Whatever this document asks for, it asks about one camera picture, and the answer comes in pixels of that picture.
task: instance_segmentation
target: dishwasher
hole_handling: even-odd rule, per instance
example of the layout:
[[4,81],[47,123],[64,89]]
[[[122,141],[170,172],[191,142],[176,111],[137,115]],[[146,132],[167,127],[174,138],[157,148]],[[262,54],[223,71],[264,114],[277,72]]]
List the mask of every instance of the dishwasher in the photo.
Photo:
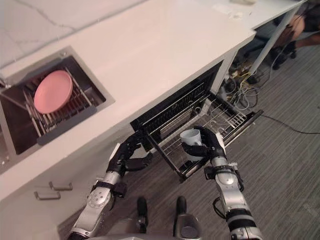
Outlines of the dishwasher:
[[227,147],[263,113],[259,110],[244,114],[210,91],[221,64],[213,66],[130,123],[135,131],[145,133],[144,149],[158,151],[181,182],[208,162],[206,158],[187,160],[181,132],[203,126],[219,132]]

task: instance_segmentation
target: white cup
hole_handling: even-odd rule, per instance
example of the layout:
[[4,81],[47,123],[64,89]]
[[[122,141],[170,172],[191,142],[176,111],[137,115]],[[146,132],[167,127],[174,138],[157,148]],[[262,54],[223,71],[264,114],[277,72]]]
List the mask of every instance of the white cup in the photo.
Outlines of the white cup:
[[[198,129],[185,130],[180,133],[180,138],[183,143],[186,143],[189,146],[202,146],[201,134]],[[192,156],[187,153],[185,154],[188,160],[192,162],[200,161],[203,158],[202,156]]]

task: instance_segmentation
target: cabinet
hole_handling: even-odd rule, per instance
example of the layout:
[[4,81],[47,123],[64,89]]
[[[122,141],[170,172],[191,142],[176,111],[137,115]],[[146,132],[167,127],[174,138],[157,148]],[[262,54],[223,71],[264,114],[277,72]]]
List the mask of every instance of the cabinet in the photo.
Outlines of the cabinet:
[[[128,125],[89,151],[76,152],[2,201],[0,239],[59,239],[57,226],[86,204],[96,176],[103,176],[106,171],[116,143],[123,142],[132,133]],[[40,197],[57,194],[50,189],[50,181],[57,187],[71,183],[73,189],[60,191],[60,199],[37,200],[35,191]]]

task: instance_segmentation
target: drawer handle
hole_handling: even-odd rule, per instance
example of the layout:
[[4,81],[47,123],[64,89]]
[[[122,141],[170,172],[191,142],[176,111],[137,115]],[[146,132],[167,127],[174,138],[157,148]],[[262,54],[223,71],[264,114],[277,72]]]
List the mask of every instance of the drawer handle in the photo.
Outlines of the drawer handle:
[[69,186],[55,187],[54,184],[52,183],[52,181],[50,181],[49,187],[54,191],[71,191],[72,189],[74,189],[71,182],[69,183]]
[[45,197],[40,197],[39,193],[37,191],[34,192],[34,196],[36,199],[39,201],[44,201],[44,200],[59,200],[61,198],[60,192],[56,192],[56,196],[45,196]]

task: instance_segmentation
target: plate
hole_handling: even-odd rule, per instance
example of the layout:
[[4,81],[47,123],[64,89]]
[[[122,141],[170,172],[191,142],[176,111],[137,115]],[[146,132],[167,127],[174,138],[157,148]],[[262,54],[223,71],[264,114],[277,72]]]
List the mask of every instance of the plate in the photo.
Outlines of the plate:
[[63,70],[46,76],[34,95],[34,106],[41,114],[53,113],[62,108],[70,99],[73,83],[70,74]]

